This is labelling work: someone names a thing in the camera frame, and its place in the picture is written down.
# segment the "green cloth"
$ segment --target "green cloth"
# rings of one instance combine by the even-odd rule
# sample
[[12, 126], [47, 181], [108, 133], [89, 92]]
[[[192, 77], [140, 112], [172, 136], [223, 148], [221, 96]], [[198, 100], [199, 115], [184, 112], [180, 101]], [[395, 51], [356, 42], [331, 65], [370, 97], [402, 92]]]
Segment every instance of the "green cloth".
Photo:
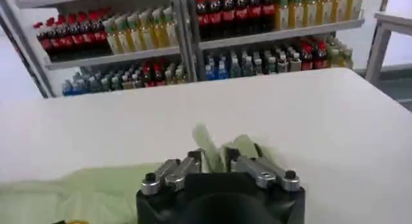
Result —
[[[210, 170], [225, 171], [221, 162], [224, 149], [217, 149], [206, 126], [196, 126], [192, 135], [205, 150]], [[225, 145], [238, 148], [247, 157], [257, 155], [247, 135]], [[1, 223], [49, 224], [79, 219], [90, 224], [136, 224], [136, 192], [145, 174], [155, 171], [162, 162], [82, 169], [50, 182], [0, 185]]]

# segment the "table surface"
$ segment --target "table surface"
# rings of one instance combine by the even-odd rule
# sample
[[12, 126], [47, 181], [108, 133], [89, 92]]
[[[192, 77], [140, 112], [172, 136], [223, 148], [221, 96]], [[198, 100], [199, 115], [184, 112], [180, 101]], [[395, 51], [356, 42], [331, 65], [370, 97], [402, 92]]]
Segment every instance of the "table surface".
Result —
[[346, 69], [200, 82], [0, 109], [0, 181], [162, 162], [246, 133], [295, 169], [306, 223], [407, 223], [412, 114]]

